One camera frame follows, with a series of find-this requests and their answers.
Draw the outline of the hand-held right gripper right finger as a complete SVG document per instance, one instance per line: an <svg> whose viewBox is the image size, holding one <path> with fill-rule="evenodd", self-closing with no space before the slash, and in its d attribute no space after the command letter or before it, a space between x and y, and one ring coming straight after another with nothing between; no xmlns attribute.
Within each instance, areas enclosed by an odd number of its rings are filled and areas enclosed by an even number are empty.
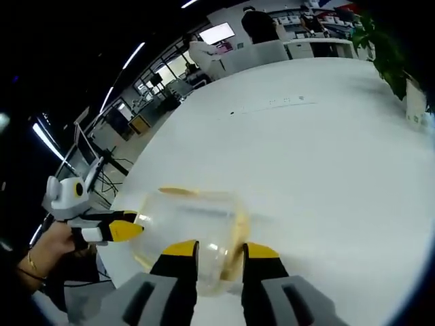
<svg viewBox="0 0 435 326"><path fill-rule="evenodd" d="M243 245L241 305L247 325L343 325L334 302L301 276L290 276L278 252Z"/></svg>

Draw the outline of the person's left hand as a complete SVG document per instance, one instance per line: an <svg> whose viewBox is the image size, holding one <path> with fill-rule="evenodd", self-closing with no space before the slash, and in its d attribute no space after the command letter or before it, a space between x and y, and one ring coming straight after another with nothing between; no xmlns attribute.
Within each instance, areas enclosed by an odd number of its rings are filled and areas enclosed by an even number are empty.
<svg viewBox="0 0 435 326"><path fill-rule="evenodd" d="M38 277L46 277L62 256L75 251L72 228L55 221L28 253L29 263Z"/></svg>

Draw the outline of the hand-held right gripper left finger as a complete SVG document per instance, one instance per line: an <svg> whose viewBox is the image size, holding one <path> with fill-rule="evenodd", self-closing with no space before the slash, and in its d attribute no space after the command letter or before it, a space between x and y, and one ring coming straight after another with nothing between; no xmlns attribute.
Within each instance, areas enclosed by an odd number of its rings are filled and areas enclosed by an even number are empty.
<svg viewBox="0 0 435 326"><path fill-rule="evenodd" d="M120 325L190 325L197 302L199 241L167 247L148 273L116 293Z"/></svg>

